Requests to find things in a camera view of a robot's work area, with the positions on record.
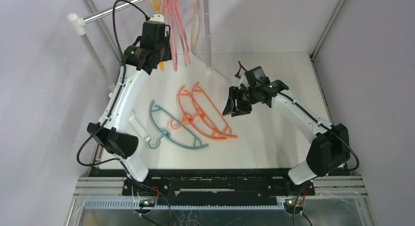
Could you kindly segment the pink plastic hanger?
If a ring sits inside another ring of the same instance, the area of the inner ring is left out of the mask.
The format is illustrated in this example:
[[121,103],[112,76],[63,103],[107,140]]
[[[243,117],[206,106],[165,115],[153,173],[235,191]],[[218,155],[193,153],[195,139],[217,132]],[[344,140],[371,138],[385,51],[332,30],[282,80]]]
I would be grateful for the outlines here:
[[184,22],[179,9],[178,0],[166,0],[166,8],[169,16],[170,26],[172,27],[172,33],[170,34],[171,50],[172,50],[172,64],[174,71],[178,70],[178,50],[176,33],[179,35],[180,43],[182,46],[184,64],[187,66],[190,64],[190,50],[188,46],[188,40],[184,29]]
[[174,3],[175,3],[174,4],[175,10],[177,13],[177,20],[179,21],[179,29],[180,29],[179,36],[182,40],[183,54],[184,54],[184,57],[186,58],[185,65],[187,66],[191,64],[189,44],[188,44],[187,35],[186,35],[185,27],[184,27],[184,21],[183,21],[182,14],[180,11],[179,0],[174,0]]
[[172,65],[174,71],[178,70],[178,56],[177,56],[177,41],[175,34],[174,14],[173,14],[173,0],[160,0],[163,6],[164,15],[167,17],[170,39],[170,49],[172,54]]

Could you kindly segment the yellow plastic hanger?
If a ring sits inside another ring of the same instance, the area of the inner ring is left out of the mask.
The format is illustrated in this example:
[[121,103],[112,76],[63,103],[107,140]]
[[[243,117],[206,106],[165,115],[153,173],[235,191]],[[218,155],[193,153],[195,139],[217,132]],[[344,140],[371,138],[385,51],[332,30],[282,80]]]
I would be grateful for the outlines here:
[[156,13],[161,13],[161,0],[156,0],[154,3],[153,0],[149,0],[150,5],[155,9]]

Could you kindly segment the beige plastic hanger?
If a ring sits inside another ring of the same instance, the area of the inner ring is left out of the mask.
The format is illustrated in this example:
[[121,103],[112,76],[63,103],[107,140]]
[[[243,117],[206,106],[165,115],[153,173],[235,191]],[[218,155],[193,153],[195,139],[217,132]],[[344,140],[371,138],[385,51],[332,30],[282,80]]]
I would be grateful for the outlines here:
[[192,15],[192,28],[191,28],[191,51],[194,52],[199,43],[201,33],[201,15],[200,15],[200,2],[199,0],[193,0],[193,15]]

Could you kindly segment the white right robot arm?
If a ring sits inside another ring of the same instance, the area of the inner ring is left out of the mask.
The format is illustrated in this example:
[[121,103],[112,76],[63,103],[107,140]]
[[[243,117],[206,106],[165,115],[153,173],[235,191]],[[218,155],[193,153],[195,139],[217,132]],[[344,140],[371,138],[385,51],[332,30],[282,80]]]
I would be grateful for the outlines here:
[[251,70],[240,66],[239,69],[244,71],[246,82],[229,88],[222,115],[247,115],[254,104],[265,104],[290,120],[310,144],[305,160],[292,167],[283,181],[287,194],[297,194],[303,183],[326,176],[350,159],[353,153],[345,125],[334,125],[318,116],[302,104],[285,83],[271,81],[261,66]]

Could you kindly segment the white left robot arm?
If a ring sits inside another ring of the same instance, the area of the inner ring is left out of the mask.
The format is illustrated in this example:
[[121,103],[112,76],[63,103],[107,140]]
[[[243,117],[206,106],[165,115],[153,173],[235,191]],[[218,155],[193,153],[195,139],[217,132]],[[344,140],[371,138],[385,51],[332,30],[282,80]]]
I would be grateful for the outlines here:
[[139,91],[159,63],[172,59],[170,26],[151,18],[143,23],[139,42],[128,46],[122,56],[120,74],[110,101],[96,123],[89,123],[91,138],[123,165],[135,180],[134,189],[149,194],[153,182],[147,178],[148,168],[137,151],[139,138],[127,132],[129,119]]

